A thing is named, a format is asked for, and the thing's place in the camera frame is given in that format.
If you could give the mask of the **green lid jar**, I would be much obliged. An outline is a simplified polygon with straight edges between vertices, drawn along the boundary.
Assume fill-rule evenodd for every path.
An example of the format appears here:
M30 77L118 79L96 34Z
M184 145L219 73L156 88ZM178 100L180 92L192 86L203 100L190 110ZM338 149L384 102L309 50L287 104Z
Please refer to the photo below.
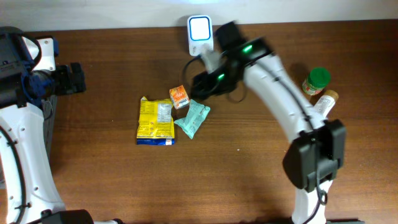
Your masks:
M302 90L310 95L319 94L331 81L331 73L323 68L314 68L302 83Z

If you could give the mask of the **white barcode scanner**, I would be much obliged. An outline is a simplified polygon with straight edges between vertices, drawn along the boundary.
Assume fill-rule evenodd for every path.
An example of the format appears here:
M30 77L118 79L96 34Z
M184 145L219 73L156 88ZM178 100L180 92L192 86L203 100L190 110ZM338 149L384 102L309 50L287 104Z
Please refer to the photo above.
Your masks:
M188 51L193 57L200 55L202 48L213 50L212 20L207 15L194 15L187 19Z

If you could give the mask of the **grey plastic mesh basket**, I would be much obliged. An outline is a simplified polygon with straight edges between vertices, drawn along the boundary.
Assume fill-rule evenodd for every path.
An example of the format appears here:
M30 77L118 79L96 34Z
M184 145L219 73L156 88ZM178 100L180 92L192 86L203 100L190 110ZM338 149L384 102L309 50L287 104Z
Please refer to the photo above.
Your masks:
M57 107L56 96L51 96L50 98L47 98L46 100L42 101L42 111L44 116L44 124L43 124L44 143L48 157L50 157L50 151L52 147L52 136L53 136L56 107Z

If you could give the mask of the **white cream tube gold cap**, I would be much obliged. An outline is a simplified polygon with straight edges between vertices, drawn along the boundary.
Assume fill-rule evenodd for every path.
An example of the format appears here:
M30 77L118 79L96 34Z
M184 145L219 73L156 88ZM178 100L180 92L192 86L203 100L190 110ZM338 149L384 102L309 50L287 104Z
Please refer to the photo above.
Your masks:
M327 90L315 103L314 110L324 117L327 117L331 109L339 99L339 94L333 90Z

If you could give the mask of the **orange white snack packet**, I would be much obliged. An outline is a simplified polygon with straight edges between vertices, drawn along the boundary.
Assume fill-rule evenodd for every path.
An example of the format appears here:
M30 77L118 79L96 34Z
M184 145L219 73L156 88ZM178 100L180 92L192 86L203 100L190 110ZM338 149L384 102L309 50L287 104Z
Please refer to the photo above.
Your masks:
M177 110L190 104L190 99L183 85L170 89L169 94L172 103Z

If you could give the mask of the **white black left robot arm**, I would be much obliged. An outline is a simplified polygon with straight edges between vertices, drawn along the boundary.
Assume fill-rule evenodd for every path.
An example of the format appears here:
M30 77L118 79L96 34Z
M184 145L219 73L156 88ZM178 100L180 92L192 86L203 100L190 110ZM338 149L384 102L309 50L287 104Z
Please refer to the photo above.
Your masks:
M57 65L58 42L1 28L1 165L6 222L93 223L87 210L67 210L53 180L44 139L44 100L86 90L77 62Z

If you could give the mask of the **mint green tissue packet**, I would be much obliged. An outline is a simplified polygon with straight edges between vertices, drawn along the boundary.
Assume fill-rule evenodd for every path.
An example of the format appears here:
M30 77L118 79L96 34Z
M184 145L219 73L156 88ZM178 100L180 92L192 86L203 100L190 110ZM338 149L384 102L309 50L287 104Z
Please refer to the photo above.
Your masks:
M190 100L186 117L180 118L174 123L181 127L190 139L193 139L201 124L206 120L210 110L210 107L197 103L195 100Z

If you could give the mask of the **yellow snack packet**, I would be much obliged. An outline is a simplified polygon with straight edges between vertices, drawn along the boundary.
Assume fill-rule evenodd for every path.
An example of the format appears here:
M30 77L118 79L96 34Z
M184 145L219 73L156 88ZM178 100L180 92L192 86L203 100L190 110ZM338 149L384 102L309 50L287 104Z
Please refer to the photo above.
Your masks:
M137 145L171 146L175 144L173 107L170 98L154 101L144 96L141 98Z

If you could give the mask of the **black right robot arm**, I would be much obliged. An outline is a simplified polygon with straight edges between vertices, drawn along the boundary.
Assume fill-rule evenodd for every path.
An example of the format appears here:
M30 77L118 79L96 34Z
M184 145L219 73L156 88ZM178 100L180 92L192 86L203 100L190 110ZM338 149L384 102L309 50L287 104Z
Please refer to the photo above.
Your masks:
M263 38L247 40L234 22L215 32L221 53L205 51L206 71L193 78L190 96L205 100L232 92L239 81L278 120L290 147L282 161L295 186L290 223L326 223L328 191L343 166L346 129L318 113L290 79L280 57Z

